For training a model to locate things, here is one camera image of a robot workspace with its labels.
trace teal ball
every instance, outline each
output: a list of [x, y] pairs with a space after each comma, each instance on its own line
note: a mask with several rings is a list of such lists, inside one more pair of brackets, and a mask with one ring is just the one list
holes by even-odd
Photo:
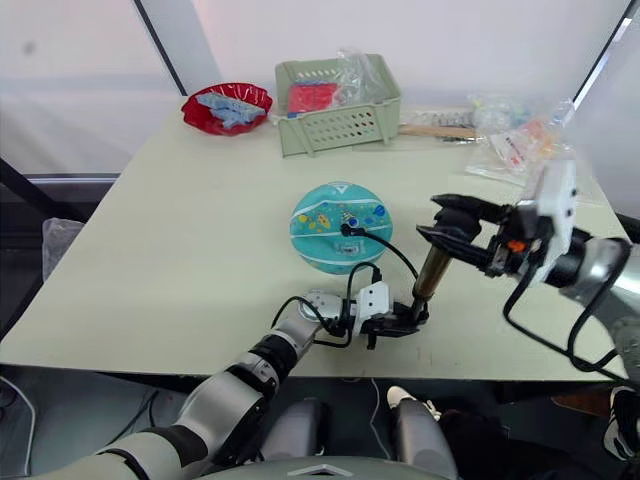
[[291, 242], [307, 263], [335, 275], [348, 274], [357, 263], [374, 262], [382, 255], [385, 247], [375, 240], [343, 236], [343, 223], [386, 241], [393, 233], [389, 211], [374, 193], [360, 185], [331, 182], [296, 205], [289, 221]]

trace floor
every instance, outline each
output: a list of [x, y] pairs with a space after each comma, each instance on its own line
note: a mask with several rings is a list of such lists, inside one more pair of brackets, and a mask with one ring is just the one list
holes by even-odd
[[[40, 275], [40, 255], [37, 249], [0, 249], [0, 327]], [[92, 372], [4, 367], [2, 375], [19, 384], [37, 408], [33, 474], [60, 468], [107, 444], [156, 390]], [[434, 399], [440, 409], [473, 408], [497, 417], [512, 438], [565, 450], [605, 479], [616, 478], [623, 468], [601, 447], [606, 419], [558, 407], [549, 398], [499, 404], [493, 394], [495, 385], [484, 382], [377, 381], [383, 395], [392, 383], [404, 386], [418, 398]], [[0, 388], [0, 476], [21, 473], [30, 422], [20, 400], [1, 408], [6, 395], [6, 389]], [[306, 397], [317, 397], [331, 407], [327, 454], [382, 456], [368, 425], [377, 402], [370, 379], [291, 378], [273, 401], [266, 424], [288, 405]], [[184, 398], [184, 394], [160, 390], [153, 404], [156, 423], [170, 424]], [[129, 431], [146, 428], [148, 422], [145, 414]], [[390, 412], [384, 399], [374, 423], [390, 448]]]

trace red bowl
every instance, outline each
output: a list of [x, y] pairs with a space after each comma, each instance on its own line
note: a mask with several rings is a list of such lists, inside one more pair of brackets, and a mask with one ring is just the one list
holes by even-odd
[[250, 132], [264, 122], [267, 119], [267, 115], [256, 117], [253, 122], [248, 125], [235, 125], [231, 128], [224, 128], [222, 126], [222, 120], [214, 116], [211, 110], [209, 110], [209, 107], [200, 105], [196, 100], [196, 95], [209, 92], [215, 92], [242, 100], [256, 107], [263, 108], [266, 113], [269, 113], [269, 109], [273, 104], [273, 100], [264, 88], [256, 87], [250, 83], [221, 83], [219, 85], [213, 85], [212, 87], [203, 88], [199, 92], [191, 95], [187, 103], [182, 106], [184, 121], [203, 132], [213, 135], [227, 135], [232, 137], [239, 133]]

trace table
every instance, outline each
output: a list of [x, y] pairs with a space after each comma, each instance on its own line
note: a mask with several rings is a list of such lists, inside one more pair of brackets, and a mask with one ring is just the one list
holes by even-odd
[[[311, 288], [344, 293], [346, 277], [307, 265], [291, 246], [288, 220], [312, 188], [363, 185], [388, 206], [392, 242], [419, 268], [437, 193], [514, 202], [520, 188], [464, 173], [475, 146], [398, 138], [390, 149], [343, 148], [282, 158], [277, 130], [235, 138], [203, 134], [168, 118], [127, 166], [21, 320], [0, 345], [0, 363], [107, 372], [206, 375], [267, 331], [282, 302]], [[624, 232], [587, 175], [577, 224], [594, 235]], [[478, 243], [493, 232], [485, 228]], [[410, 303], [412, 278], [391, 253], [378, 264], [396, 299]], [[368, 273], [356, 276], [360, 288]], [[511, 279], [485, 278], [452, 262], [418, 334], [358, 338], [346, 350], [311, 349], [297, 376], [489, 380], [596, 380], [502, 319]], [[514, 316], [565, 344], [580, 309], [548, 286], [531, 288]], [[594, 320], [577, 352], [611, 347]], [[613, 370], [622, 372], [621, 364]]]

